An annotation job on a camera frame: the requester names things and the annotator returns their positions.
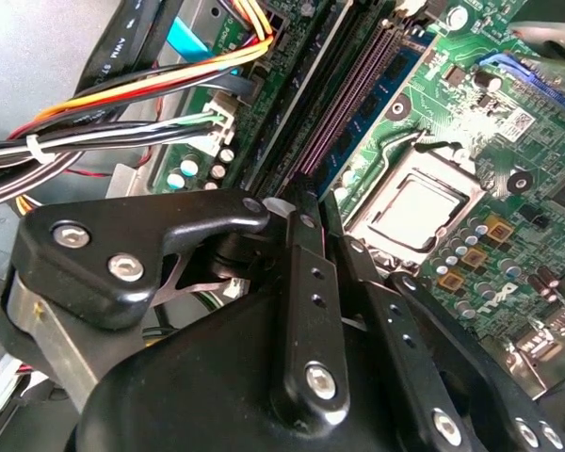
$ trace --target white wire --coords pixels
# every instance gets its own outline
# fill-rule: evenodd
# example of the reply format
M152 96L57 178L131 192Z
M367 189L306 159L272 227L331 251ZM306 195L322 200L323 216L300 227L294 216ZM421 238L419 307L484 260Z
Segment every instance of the white wire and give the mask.
M200 121L203 118L207 118L207 117L211 117L214 116L214 113L208 111L205 113L199 113L196 115L189 115L189 116L183 116L180 118L172 118L170 120L165 120L165 121L160 121L160 122L155 122L149 125L142 125L139 127L128 127L128 128L124 128L124 129L118 129L118 130L104 130L101 132L91 132L89 134L82 134L82 135L74 135L74 136L70 136L70 137L63 137L63 138L58 138L58 139L52 139L52 140L48 140L48 141L44 141L42 143L40 143L40 148L42 150L45 149L50 149L50 148L55 148L57 146L65 146L68 144L74 144L74 143L79 143L79 142L83 142L83 141L90 141L93 139L101 139L101 138L110 138L110 137L123 137L123 136L130 136L130 135L136 135L136 134L142 134L144 132L152 132L154 130L163 128L163 127L167 127L169 125L173 125L173 124L180 124L180 125L184 125L185 123L188 122L195 122L195 121ZM27 146L14 146L12 148L4 148L4 149L0 149L0 157L2 156L7 156L7 155L13 155L16 153L28 153L29 148Z

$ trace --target yellow wire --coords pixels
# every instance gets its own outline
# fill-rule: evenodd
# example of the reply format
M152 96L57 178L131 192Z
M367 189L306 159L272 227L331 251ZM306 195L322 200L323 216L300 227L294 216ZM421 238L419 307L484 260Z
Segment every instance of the yellow wire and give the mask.
M67 101L63 104L51 106L49 108L42 110L41 113L35 118L35 120L41 121L43 119L46 119L50 116L59 113L62 110L66 110L68 108L74 108L76 106L91 104L94 102L99 102L109 97L120 96L122 94L126 94L130 91L134 91L137 89L145 89L154 85L171 83L177 80L186 80L189 78L194 78L200 75L204 75L206 73L222 71L224 69L228 69L233 66L241 66L245 63L253 61L254 59L264 55L267 52L267 47L271 42L272 42L272 38L268 38L267 40L260 42L255 46L252 46L251 47L253 49L252 53L247 52L249 49L240 49L239 53L242 52L242 55L245 56L238 57L238 55L232 56L230 54L228 54L226 57L217 56L216 58L213 58L209 62L201 65L192 66L190 68L184 68L178 71L172 71L171 73L164 73L162 75L153 77L149 80L140 80L134 83L130 83L128 85L124 85L122 87L108 89L105 91L98 92L96 94L91 94L89 96L84 96L77 99L71 99L70 101Z
M247 0L247 1L249 2L249 4L251 5L251 8L255 11L255 13L259 17L260 22L264 26L264 30L266 31L266 34L271 35L273 33L272 27L270 26L270 22L267 20L267 17L264 14L264 12L262 11L262 9L260 8L260 6L257 4L257 2L255 0Z
M123 85L121 87L107 89L105 91L97 92L89 96L71 99L70 101L64 102L62 104L45 108L35 118L35 121L44 120L69 108L75 108L82 105L101 102L105 99L127 94L128 92L135 91L137 89L147 89L155 85L169 84L175 83L177 81L192 79L194 77L198 77L207 73L222 71L233 66L240 66L261 57L262 55L267 53L268 47L273 41L272 36L265 35L264 28L266 29L267 34L271 35L272 27L267 21L266 15L255 0L236 0L235 4L238 9L242 9L250 18L250 21L253 24L255 32L260 40L259 43L252 45L251 47L235 50L228 54L215 56L203 63L193 65L189 68L183 68L171 73L164 73L150 79L139 80L137 82Z

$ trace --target white label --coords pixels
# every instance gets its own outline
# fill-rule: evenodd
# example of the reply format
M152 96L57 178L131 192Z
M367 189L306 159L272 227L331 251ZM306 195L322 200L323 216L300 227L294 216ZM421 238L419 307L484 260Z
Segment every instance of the white label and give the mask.
M505 120L500 129L500 135L511 143L514 143L523 136L534 122L536 122L536 120L533 116L522 108L517 108Z

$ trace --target white connector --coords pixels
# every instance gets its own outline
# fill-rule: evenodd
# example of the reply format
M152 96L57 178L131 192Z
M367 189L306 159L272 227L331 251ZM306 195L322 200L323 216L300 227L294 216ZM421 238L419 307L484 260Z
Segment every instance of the white connector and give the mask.
M238 101L228 94L218 92L214 98L203 107L203 112L213 111L223 119L215 121L216 130L205 137L191 138L187 144L199 151L218 155L223 145L228 145L234 138L234 113L238 109Z

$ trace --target hole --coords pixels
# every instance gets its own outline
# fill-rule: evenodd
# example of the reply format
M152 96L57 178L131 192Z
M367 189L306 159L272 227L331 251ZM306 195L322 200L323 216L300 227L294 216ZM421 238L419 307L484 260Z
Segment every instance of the hole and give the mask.
M402 336L402 339L404 339L404 342L406 343L406 345L410 348L416 348L416 344L414 343L414 341L412 340L412 338L408 335L408 334L404 334Z
M324 280L324 275L318 268L312 268L312 274L319 280Z
M319 308L326 308L327 307L327 303L324 301L324 299L322 297L320 297L318 294L313 294L312 295L312 301L314 302L314 304L316 306L318 306Z
M262 211L262 204L260 204L256 200L252 200L251 198L245 198L243 200L243 205L247 207L251 212L257 214Z

